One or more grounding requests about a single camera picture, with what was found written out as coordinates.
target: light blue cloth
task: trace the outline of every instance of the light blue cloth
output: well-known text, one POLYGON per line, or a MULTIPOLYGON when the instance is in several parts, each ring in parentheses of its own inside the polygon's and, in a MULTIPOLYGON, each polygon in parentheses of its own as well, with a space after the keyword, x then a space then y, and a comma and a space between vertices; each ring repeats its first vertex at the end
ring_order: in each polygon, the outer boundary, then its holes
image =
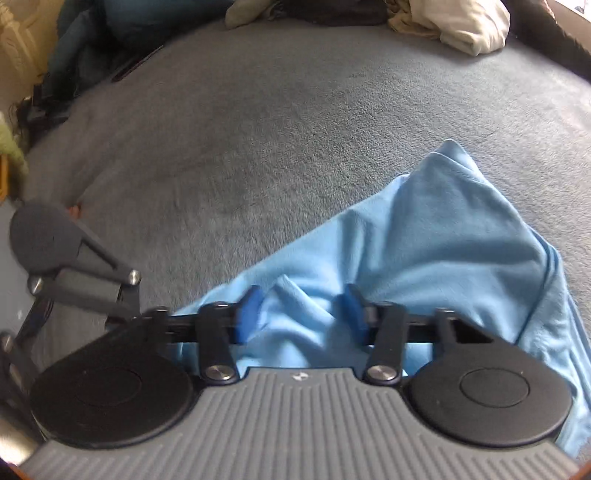
MULTIPOLYGON (((258 284, 267 291, 259 329, 233 351, 242 375, 251 366, 359 372, 367 347, 335 302, 347 283, 411 313, 450 307, 516 343, 570 384, 558 445, 576 456, 591 436, 591 349, 560 256, 457 143, 179 313, 237 301, 258 284)), ((404 368, 412 375, 429 359, 430 346, 409 345, 404 368)))

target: gray ribbed panel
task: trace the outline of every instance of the gray ribbed panel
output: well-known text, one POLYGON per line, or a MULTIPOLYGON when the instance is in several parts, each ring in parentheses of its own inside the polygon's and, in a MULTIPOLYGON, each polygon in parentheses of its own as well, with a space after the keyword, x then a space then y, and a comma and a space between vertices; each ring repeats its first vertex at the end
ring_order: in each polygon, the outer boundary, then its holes
POLYGON ((48 442, 23 470, 33 480, 562 480, 577 466, 549 442, 503 452, 456 444, 398 392, 346 368, 257 368, 207 389, 156 439, 94 451, 48 442))

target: silver bolt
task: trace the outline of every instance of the silver bolt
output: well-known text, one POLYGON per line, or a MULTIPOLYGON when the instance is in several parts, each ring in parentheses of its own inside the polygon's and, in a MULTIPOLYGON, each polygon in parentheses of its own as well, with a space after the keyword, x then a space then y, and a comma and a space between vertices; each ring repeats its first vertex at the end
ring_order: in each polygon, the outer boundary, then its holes
POLYGON ((29 280, 29 291, 37 295, 43 288, 43 279, 41 277, 31 277, 29 280))
POLYGON ((380 382, 387 382, 393 380, 398 375, 398 372, 387 365, 374 365, 368 368, 367 374, 374 380, 380 382))
POLYGON ((234 369, 227 365, 212 365, 207 367, 205 374, 212 380, 230 380, 234 376, 234 369))
POLYGON ((3 335, 2 336, 2 350, 4 350, 6 353, 10 353, 10 350, 12 350, 12 346, 14 345, 14 338, 12 337, 12 335, 3 335))
POLYGON ((137 285, 141 279, 142 277, 137 270, 132 270, 129 272, 129 285, 137 285))

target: gray carpet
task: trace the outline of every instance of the gray carpet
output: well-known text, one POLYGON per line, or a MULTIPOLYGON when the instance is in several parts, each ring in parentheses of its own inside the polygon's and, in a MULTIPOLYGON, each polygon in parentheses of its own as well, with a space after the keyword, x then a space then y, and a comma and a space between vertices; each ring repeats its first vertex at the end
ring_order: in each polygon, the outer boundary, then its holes
MULTIPOLYGON (((83 95, 31 152, 27 197, 81 201, 142 305, 176 308, 452 137, 562 252, 588 321, 590 127, 591 85, 512 39, 472 59, 386 26, 214 23, 83 95)), ((43 365, 102 332, 54 313, 43 365)))

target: black circular disc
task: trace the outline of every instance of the black circular disc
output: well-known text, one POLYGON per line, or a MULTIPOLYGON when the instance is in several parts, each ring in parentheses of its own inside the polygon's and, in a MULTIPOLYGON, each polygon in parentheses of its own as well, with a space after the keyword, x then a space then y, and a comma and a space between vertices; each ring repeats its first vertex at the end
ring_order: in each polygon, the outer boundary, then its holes
POLYGON ((68 361, 43 372, 30 395, 41 429, 63 443, 115 448, 141 442, 173 425, 193 399, 189 376, 155 353, 99 358, 76 369, 64 366, 68 361))
POLYGON ((10 223, 10 246, 30 274, 43 275, 72 264, 82 235, 65 210, 40 202, 18 209, 10 223))
POLYGON ((408 398, 435 430, 473 445, 529 445, 556 435, 571 406, 561 376, 516 347, 458 348, 422 367, 408 398))

